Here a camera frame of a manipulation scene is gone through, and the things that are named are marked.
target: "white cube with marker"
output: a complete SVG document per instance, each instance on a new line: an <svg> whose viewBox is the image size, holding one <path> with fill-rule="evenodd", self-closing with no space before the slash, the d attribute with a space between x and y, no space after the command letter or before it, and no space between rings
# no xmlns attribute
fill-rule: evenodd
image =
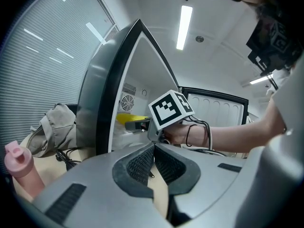
<svg viewBox="0 0 304 228"><path fill-rule="evenodd" d="M150 103L149 109L158 130L194 114L185 96L174 90Z"/></svg>

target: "bracelet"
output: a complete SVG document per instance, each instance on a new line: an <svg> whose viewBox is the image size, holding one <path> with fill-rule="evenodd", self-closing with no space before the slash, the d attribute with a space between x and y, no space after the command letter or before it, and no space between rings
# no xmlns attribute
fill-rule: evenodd
<svg viewBox="0 0 304 228"><path fill-rule="evenodd" d="M189 135L189 132L190 132L190 128L193 127L193 126L197 126L197 125L196 124L190 125L190 127L188 129L187 136L186 136L186 145L187 145L187 147L191 147L192 146L192 145L188 145L188 135Z"/></svg>

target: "pink water bottle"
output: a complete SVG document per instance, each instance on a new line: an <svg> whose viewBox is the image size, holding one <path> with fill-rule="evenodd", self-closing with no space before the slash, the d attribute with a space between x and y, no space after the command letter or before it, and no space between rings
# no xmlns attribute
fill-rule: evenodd
<svg viewBox="0 0 304 228"><path fill-rule="evenodd" d="M44 184L35 168L29 149L19 146L17 141L5 145L4 163L9 173L33 198L43 189Z"/></svg>

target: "yellow object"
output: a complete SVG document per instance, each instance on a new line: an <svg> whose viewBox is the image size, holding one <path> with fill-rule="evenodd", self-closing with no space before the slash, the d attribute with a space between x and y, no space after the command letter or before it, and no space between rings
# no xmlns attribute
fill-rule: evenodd
<svg viewBox="0 0 304 228"><path fill-rule="evenodd" d="M117 114L116 119L124 125L126 122L131 122L131 121L138 121L138 120L143 120L146 119L147 116L137 116L137 115L131 115L131 114Z"/></svg>

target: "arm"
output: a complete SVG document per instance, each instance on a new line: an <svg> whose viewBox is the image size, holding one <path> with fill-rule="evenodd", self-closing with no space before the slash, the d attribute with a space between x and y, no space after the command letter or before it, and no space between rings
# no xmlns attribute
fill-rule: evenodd
<svg viewBox="0 0 304 228"><path fill-rule="evenodd" d="M264 146L271 138L283 132L285 124L271 99L264 118L256 123L234 127L211 127L213 148L225 152L249 152L254 147ZM165 128L166 137L177 144L186 143L189 126L173 124ZM188 136L188 144L208 147L205 127L193 126Z"/></svg>

